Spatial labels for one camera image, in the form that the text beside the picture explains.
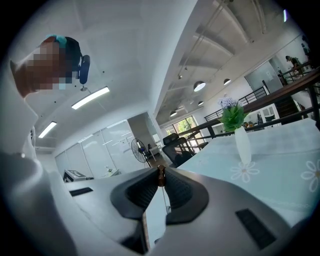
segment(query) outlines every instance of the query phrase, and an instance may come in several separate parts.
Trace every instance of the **flower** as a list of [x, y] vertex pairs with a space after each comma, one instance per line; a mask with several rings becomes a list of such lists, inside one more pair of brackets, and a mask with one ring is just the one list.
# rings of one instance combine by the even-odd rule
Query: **flower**
[[231, 176], [231, 180], [237, 180], [241, 177], [244, 183], [248, 183], [250, 181], [250, 175], [257, 175], [260, 173], [260, 170], [252, 168], [255, 166], [255, 164], [255, 162], [248, 164], [239, 162], [239, 167], [231, 167], [231, 172], [234, 173]]
[[317, 160], [316, 165], [312, 161], [307, 161], [305, 165], [310, 171], [301, 173], [301, 178], [306, 181], [311, 180], [309, 190], [310, 192], [315, 192], [320, 179], [320, 159]]
[[223, 108], [223, 109], [229, 109], [232, 108], [234, 106], [236, 106], [238, 104], [238, 102], [236, 100], [234, 100], [231, 97], [223, 97], [223, 98], [219, 98], [218, 100], [218, 104]]

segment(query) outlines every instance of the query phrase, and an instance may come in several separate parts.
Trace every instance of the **window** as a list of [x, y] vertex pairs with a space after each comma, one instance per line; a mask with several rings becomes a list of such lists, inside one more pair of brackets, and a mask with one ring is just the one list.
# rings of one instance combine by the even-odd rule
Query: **window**
[[[168, 135], [173, 134], [173, 133], [180, 134], [180, 133], [188, 131], [191, 128], [194, 128], [196, 126], [197, 126], [197, 124], [196, 124], [193, 116], [189, 116], [185, 119], [182, 119], [179, 122], [176, 122], [172, 125], [169, 125], [168, 127], [165, 128], [165, 130]], [[187, 137], [190, 134], [191, 133], [184, 134], [184, 135], [182, 135], [182, 137]], [[201, 137], [202, 137], [201, 132], [199, 132], [195, 136], [195, 138], [201, 138]], [[189, 146], [197, 153], [200, 151], [198, 148], [198, 145], [201, 143], [204, 143], [205, 141], [203, 139], [197, 139], [197, 140], [193, 139], [193, 140], [188, 140], [188, 142], [189, 142]]]

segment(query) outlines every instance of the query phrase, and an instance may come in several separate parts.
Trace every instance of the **glass wall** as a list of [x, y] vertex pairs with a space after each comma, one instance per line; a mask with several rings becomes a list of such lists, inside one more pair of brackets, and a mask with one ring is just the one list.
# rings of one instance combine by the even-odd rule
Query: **glass wall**
[[110, 157], [119, 170], [129, 173], [148, 167], [147, 163], [139, 162], [131, 150], [135, 137], [127, 121], [105, 128], [101, 133]]
[[69, 162], [69, 169], [78, 171], [79, 173], [92, 177], [93, 173], [89, 169], [83, 149], [79, 143], [65, 151]]
[[101, 131], [81, 142], [85, 159], [95, 178], [104, 177], [108, 169], [116, 169], [112, 161]]

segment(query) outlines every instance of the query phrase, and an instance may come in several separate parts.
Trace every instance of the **black chair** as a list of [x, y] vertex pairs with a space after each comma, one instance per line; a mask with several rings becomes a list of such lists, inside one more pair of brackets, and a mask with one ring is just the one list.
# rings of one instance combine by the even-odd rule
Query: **black chair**
[[189, 147], [186, 138], [179, 137], [172, 133], [163, 139], [162, 151], [167, 155], [175, 167], [178, 167], [188, 161], [195, 155], [195, 152]]

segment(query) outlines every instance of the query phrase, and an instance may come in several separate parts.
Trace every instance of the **white ceiling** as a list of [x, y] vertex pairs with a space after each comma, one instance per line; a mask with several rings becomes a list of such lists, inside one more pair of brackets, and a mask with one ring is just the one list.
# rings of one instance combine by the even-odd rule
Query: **white ceiling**
[[[283, 22], [283, 10], [273, 0], [226, 0], [226, 4], [220, 3], [220, 0], [213, 2], [210, 14], [203, 18], [190, 38], [189, 48], [179, 66], [175, 67], [176, 76], [156, 117], [159, 125], [168, 122], [170, 112], [180, 106], [184, 106], [185, 110], [179, 111], [174, 118], [200, 108], [199, 101], [212, 98], [219, 91], [218, 87], [223, 87], [223, 83], [215, 83], [215, 77], [224, 65], [232, 62], [254, 41], [261, 39], [263, 32], [266, 34]], [[259, 19], [254, 3], [257, 10], [263, 10], [263, 16], [259, 15]], [[206, 29], [207, 22], [214, 14], [212, 23]], [[178, 79], [178, 74], [182, 75], [182, 79]], [[207, 85], [194, 92], [193, 85], [197, 81], [205, 81]]]
[[86, 107], [71, 105], [89, 94], [76, 80], [66, 90], [47, 90], [29, 95], [28, 104], [38, 114], [39, 134], [51, 121], [59, 124], [38, 143], [54, 147], [64, 128], [79, 127], [97, 116], [144, 98], [138, 45], [143, 38], [143, 0], [56, 0], [48, 2], [21, 30], [9, 51], [14, 61], [31, 53], [49, 34], [69, 36], [79, 42], [81, 53], [90, 55], [85, 84], [91, 92], [108, 86], [110, 92]]
[[[281, 10], [275, 9], [274, 4], [270, 3], [271, 0], [260, 0], [260, 2], [267, 27], [272, 29], [275, 23], [273, 18]], [[198, 5], [198, 9], [194, 8], [196, 3], [201, 3], [201, 7]], [[159, 65], [165, 62], [169, 66], [175, 44], [181, 36], [180, 29], [185, 27], [190, 12], [197, 9], [201, 12], [197, 16], [200, 14], [202, 19], [201, 14], [208, 4], [210, 5], [211, 1], [53, 0], [47, 2], [12, 43], [8, 52], [9, 57], [13, 61], [23, 59], [49, 34], [72, 37], [79, 42], [82, 54], [90, 55], [91, 64], [85, 86], [92, 92], [108, 86], [110, 92], [77, 110], [72, 109], [71, 105], [89, 94], [88, 91], [80, 91], [81, 85], [78, 80], [66, 90], [48, 90], [29, 95], [26, 101], [39, 116], [35, 125], [37, 134], [40, 134], [51, 121], [59, 124], [44, 139], [41, 141], [38, 139], [37, 145], [54, 147], [56, 138], [61, 134], [70, 133], [70, 130], [79, 129], [106, 112], [111, 113], [142, 99], [152, 101], [155, 105], [156, 102], [153, 102], [154, 95], [157, 95], [155, 92], [160, 91], [159, 86], [163, 84], [164, 76], [169, 72], [165, 66], [162, 68]], [[212, 10], [206, 12], [212, 15], [218, 5], [218, 1], [213, 1]], [[177, 74], [210, 15], [204, 15], [201, 25], [198, 26], [197, 22], [194, 26], [194, 30], [196, 27], [198, 29], [192, 30], [194, 34], [189, 39], [189, 48], [185, 51], [180, 66], [175, 67], [174, 71]], [[170, 111], [189, 100], [194, 100], [194, 104], [186, 105], [186, 109], [188, 111], [196, 109], [198, 107], [196, 103], [203, 99], [204, 94], [210, 95], [211, 91], [210, 86], [206, 86], [205, 90], [194, 93], [193, 84], [198, 80], [209, 83], [214, 81], [213, 74], [261, 34], [261, 27], [251, 0], [235, 0], [229, 3], [204, 33], [205, 38], [187, 62], [187, 70], [182, 70], [183, 78], [174, 80], [170, 84], [157, 115], [158, 123], [168, 121]], [[151, 85], [150, 82], [153, 81], [160, 83]]]

